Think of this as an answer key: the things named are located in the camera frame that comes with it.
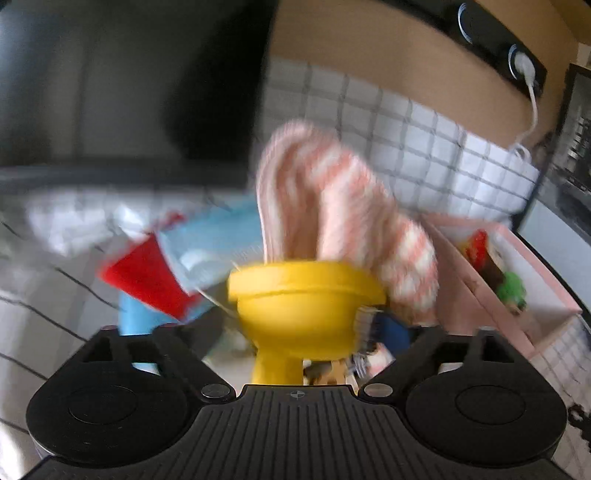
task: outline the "blue object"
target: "blue object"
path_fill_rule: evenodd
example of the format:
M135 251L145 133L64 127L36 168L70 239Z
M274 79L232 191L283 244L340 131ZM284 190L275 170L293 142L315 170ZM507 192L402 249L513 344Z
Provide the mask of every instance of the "blue object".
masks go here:
M162 255L187 293L220 283L234 264L262 261L262 232L256 198L229 210L213 209L156 233Z
M410 347L408 329L405 324L388 313L378 313L377 315L379 318L375 320L381 325L377 341L383 343L395 358Z
M119 334L120 335L147 335L156 327L165 323L185 323L203 315L213 307L206 299L201 299L197 305L189 309L185 321L179 322L176 318L166 315L158 310L148 307L138 299L121 292L119 295ZM153 374L158 374L155 364L134 362L134 367Z

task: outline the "pink storage bin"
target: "pink storage bin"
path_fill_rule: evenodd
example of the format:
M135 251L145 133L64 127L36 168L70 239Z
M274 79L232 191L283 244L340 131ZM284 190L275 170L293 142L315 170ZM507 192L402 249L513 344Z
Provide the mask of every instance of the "pink storage bin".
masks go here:
M437 321L450 333L471 335L479 327L494 327L530 358L543 351L581 313L560 282L506 226L439 214L423 215L421 222L437 255L440 284ZM519 325L518 319L507 311L456 248L478 229L487 231L507 269L521 277L532 318L528 327Z

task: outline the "screw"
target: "screw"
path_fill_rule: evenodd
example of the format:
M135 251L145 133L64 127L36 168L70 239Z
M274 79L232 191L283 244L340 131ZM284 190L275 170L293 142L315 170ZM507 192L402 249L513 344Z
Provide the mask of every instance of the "screw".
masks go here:
M227 397L229 394L230 388L227 385L222 385L219 383L205 385L205 387L201 389L201 395L212 400L220 400L224 397Z
M390 385L386 385L385 383L372 383L367 385L363 391L370 397L384 398L392 395L394 390Z

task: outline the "yellow plastic object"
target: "yellow plastic object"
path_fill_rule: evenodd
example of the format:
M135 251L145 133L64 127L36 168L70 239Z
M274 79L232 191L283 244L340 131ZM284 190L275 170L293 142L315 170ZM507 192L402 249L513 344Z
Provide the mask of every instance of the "yellow plastic object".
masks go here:
M337 360L355 350L353 322L362 305L384 304L369 273L344 263L294 261L233 272L246 335L258 347L254 384L301 385L302 360Z

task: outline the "pink striped towel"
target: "pink striped towel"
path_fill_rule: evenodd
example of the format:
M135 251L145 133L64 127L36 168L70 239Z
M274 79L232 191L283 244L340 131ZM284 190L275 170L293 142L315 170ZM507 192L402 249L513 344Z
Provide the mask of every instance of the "pink striped towel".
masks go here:
M437 265L427 234L334 135L302 121L278 129L256 194L265 262L346 261L380 279L397 310L422 316L434 306Z

